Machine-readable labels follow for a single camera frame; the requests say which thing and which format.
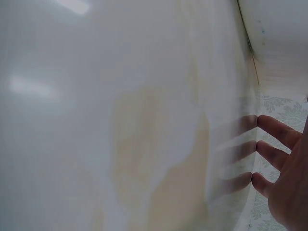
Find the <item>glossy white panel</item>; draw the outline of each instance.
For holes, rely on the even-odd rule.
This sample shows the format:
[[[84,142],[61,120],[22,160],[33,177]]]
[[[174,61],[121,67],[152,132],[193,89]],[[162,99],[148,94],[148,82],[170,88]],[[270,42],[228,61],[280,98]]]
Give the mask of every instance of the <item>glossy white panel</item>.
[[[246,225],[256,77],[236,4],[13,0],[1,25],[1,228]]]

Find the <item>wallpaper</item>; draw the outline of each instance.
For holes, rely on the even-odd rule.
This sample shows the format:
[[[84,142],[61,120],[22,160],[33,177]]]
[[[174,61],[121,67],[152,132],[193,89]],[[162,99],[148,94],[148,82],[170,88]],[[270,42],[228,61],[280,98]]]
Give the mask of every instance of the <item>wallpaper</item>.
[[[261,96],[261,114],[272,116],[277,120],[293,127],[298,131],[303,131],[305,120],[308,114],[308,103],[295,102],[291,99]],[[280,148],[287,153],[290,150],[279,143],[278,140],[269,134],[258,130],[258,139],[270,143],[272,146]],[[275,182],[279,176],[279,171],[272,167],[264,158],[260,157],[259,172],[271,182]],[[286,231],[282,225],[278,224],[272,217],[267,204],[267,199],[256,193],[255,204],[249,225],[249,231]]]

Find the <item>hand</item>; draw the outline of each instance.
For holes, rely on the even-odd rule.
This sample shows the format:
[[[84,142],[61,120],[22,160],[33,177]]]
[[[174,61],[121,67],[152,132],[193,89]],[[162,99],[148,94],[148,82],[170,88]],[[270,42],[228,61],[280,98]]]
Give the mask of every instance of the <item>hand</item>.
[[[257,152],[280,171],[275,183],[259,173],[252,176],[254,188],[268,198],[274,218],[290,231],[308,230],[308,121],[303,134],[269,116],[259,116],[257,126],[292,150],[282,150],[259,141]]]

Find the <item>white ceiling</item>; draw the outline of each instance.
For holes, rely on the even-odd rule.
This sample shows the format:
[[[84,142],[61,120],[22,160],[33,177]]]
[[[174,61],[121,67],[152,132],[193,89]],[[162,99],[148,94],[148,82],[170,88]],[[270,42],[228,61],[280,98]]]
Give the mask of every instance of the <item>white ceiling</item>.
[[[308,93],[308,1],[240,0],[264,90],[281,97]]]

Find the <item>dark edge line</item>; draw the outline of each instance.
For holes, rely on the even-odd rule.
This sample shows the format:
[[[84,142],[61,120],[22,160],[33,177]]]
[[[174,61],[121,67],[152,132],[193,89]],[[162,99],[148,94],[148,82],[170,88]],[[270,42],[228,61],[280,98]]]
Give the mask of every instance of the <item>dark edge line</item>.
[[[247,39],[248,47],[249,47],[249,50],[250,50],[250,52],[252,54],[252,60],[254,62],[254,67],[255,67],[255,71],[256,71],[258,85],[260,86],[259,76],[258,76],[258,72],[257,72],[257,66],[256,66],[256,62],[255,62],[255,51],[254,51],[254,49],[252,47],[252,44],[251,44],[251,41],[250,41],[250,38],[249,38],[249,35],[248,35],[248,31],[247,31],[247,28],[246,28],[246,25],[245,25],[242,9],[241,9],[241,5],[240,5],[240,0],[236,0],[236,1],[237,1],[237,5],[238,5],[238,8],[239,8],[239,11],[240,11],[242,23],[243,23],[243,26],[244,26],[244,31],[245,31],[245,36],[246,36],[246,39]]]

